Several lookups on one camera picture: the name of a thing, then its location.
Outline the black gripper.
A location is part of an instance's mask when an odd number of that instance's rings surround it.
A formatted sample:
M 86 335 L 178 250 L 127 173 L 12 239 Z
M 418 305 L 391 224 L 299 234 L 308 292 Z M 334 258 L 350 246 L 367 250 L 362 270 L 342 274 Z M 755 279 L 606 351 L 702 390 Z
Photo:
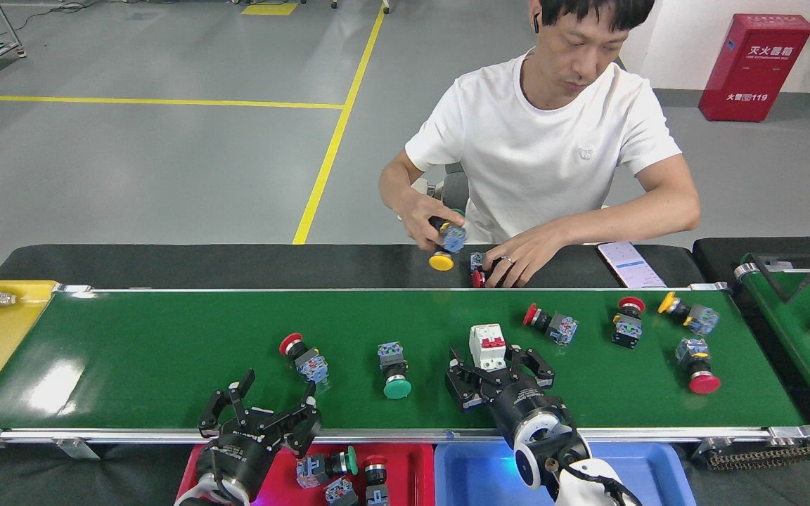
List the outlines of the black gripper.
M 543 392 L 553 386 L 554 371 L 536 349 L 522 349 L 509 344 L 505 352 L 511 382 L 494 397 L 494 375 L 466 362 L 450 346 L 446 372 L 449 393 L 460 411 L 488 403 L 493 420 L 506 440 L 514 448 L 518 443 L 529 445 L 567 433 L 565 416 L 559 408 L 560 399 Z M 533 375 L 534 380 L 521 379 Z
M 254 369 L 247 369 L 241 381 L 214 390 L 205 412 L 200 416 L 200 434 L 221 434 L 205 445 L 198 458 L 198 478 L 213 479 L 220 474 L 225 488 L 231 484 L 248 493 L 259 492 L 280 448 L 296 458 L 304 458 L 321 429 L 321 411 L 314 394 L 317 384 L 308 381 L 299 403 L 274 413 L 264 422 L 254 407 L 245 407 L 245 395 L 254 381 Z M 233 417 L 221 423 L 225 409 L 232 407 Z M 264 434 L 257 434 L 264 428 Z

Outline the person's left hand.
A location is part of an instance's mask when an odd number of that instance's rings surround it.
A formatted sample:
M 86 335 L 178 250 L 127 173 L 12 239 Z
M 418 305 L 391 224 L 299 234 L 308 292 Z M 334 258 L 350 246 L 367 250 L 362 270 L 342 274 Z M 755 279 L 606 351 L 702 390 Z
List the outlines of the person's left hand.
M 555 222 L 549 222 L 487 251 L 483 266 L 488 288 L 524 287 L 565 246 Z

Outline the person's right hand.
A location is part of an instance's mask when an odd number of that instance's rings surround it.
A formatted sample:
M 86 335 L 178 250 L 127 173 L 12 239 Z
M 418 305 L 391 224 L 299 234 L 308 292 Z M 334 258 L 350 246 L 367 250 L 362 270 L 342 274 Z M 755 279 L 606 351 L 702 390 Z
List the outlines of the person's right hand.
M 462 214 L 411 186 L 405 187 L 401 210 L 397 214 L 401 216 L 409 237 L 423 251 L 434 251 L 441 244 L 440 232 L 430 223 L 431 218 L 441 218 L 456 226 L 465 224 Z

